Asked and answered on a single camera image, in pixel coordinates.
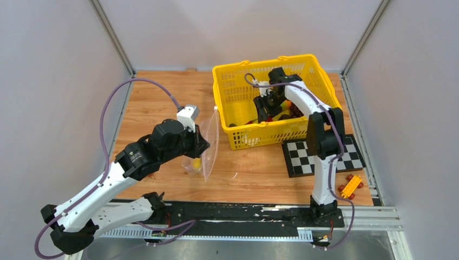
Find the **yellow toy food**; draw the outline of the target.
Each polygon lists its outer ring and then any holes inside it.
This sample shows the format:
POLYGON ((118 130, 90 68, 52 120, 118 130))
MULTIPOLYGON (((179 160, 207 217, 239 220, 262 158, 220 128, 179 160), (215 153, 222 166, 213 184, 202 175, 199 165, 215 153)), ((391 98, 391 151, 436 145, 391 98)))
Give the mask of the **yellow toy food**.
POLYGON ((202 162, 200 158, 195 158, 191 163, 192 169, 195 171, 200 171, 202 168, 202 162))

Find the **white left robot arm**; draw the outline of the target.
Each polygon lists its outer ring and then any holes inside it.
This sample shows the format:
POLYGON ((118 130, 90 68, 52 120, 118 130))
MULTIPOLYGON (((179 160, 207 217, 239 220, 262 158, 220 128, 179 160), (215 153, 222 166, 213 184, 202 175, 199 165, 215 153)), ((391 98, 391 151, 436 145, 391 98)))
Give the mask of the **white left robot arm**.
POLYGON ((166 216, 163 194, 146 193, 128 204, 105 210, 104 206, 120 192, 159 170, 160 166, 182 155, 199 158, 210 147, 199 125, 185 127, 166 119, 151 134, 128 144, 96 180, 61 205, 41 209, 51 240, 66 255, 88 247, 102 234, 133 222, 161 223, 166 216))

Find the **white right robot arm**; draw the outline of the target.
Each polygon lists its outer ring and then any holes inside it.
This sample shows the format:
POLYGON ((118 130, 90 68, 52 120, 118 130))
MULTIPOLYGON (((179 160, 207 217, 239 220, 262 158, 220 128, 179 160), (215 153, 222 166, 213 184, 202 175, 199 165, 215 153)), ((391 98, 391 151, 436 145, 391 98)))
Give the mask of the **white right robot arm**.
POLYGON ((306 145, 314 159, 314 188, 306 217, 312 224, 323 226, 338 211, 334 184, 337 161, 344 154, 343 112, 321 101, 297 74, 286 75, 278 67, 268 77, 268 81, 247 80, 260 92, 254 98, 258 122, 280 114, 286 100, 307 117, 306 145))

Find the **clear zip top bag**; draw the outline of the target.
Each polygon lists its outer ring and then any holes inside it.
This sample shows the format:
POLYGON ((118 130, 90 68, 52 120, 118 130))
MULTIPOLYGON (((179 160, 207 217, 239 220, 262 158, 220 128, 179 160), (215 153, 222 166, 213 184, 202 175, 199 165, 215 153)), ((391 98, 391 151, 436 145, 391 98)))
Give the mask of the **clear zip top bag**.
POLYGON ((185 157, 181 163, 181 166, 187 174, 196 175, 200 174, 204 177, 204 181, 208 182, 209 176, 215 165, 215 161, 218 155, 219 149, 219 113, 218 106, 214 106, 213 113, 211 116, 198 122, 202 137, 209 143, 207 148, 200 159, 202 162, 202 168, 200 171, 192 169, 192 160, 189 157, 185 157))

